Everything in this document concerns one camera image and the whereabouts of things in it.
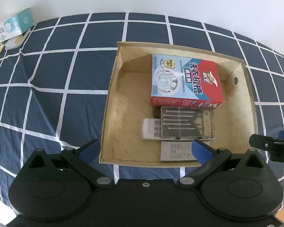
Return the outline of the clear screwdriver set case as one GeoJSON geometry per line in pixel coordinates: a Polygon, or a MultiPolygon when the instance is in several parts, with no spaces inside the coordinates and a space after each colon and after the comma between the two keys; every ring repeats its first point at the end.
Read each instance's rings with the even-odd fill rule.
{"type": "Polygon", "coordinates": [[[213,110],[161,107],[161,137],[167,140],[215,138],[213,110]]]}

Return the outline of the white remote with screen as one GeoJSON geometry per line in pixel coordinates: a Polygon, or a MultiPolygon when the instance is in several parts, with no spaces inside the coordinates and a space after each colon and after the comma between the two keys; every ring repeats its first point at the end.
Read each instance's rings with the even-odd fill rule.
{"type": "Polygon", "coordinates": [[[209,141],[215,138],[214,126],[201,118],[150,119],[145,118],[142,125],[142,139],[145,140],[183,140],[199,139],[209,141]]]}

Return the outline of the red detergent box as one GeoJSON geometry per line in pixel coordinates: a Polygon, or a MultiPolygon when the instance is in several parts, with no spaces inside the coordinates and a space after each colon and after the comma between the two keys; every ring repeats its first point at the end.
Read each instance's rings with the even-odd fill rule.
{"type": "Polygon", "coordinates": [[[224,103],[213,61],[171,55],[152,55],[152,107],[215,109],[224,103]]]}

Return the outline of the white keypad remote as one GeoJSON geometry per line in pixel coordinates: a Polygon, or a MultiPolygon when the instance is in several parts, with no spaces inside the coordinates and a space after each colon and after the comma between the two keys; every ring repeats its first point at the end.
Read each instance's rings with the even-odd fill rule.
{"type": "Polygon", "coordinates": [[[161,142],[161,161],[198,161],[206,163],[214,157],[207,144],[201,141],[161,142]]]}

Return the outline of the open cardboard box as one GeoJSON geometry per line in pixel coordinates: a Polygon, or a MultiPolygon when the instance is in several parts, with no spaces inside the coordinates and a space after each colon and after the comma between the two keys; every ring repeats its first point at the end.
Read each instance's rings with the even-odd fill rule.
{"type": "Polygon", "coordinates": [[[197,161],[161,161],[161,141],[143,139],[143,119],[153,118],[162,106],[212,108],[213,148],[245,153],[249,138],[258,132],[253,91],[245,61],[196,48],[143,42],[118,42],[105,105],[99,162],[120,166],[180,168],[197,161]],[[152,56],[185,57],[201,61],[200,72],[213,67],[221,97],[180,100],[151,97],[152,56]]]}

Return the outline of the flat white packet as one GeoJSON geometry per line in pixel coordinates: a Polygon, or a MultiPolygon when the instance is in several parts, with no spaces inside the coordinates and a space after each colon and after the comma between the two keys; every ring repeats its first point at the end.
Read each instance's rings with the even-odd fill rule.
{"type": "Polygon", "coordinates": [[[24,34],[10,38],[5,44],[5,50],[11,50],[11,49],[20,47],[22,43],[24,42],[24,40],[27,38],[29,33],[30,31],[28,30],[24,34]]]}

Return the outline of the teal mask box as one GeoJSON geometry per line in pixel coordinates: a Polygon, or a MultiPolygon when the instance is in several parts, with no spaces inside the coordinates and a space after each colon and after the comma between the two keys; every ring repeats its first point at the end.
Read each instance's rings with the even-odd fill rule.
{"type": "Polygon", "coordinates": [[[31,9],[27,8],[0,23],[0,42],[22,35],[34,26],[31,9]]]}

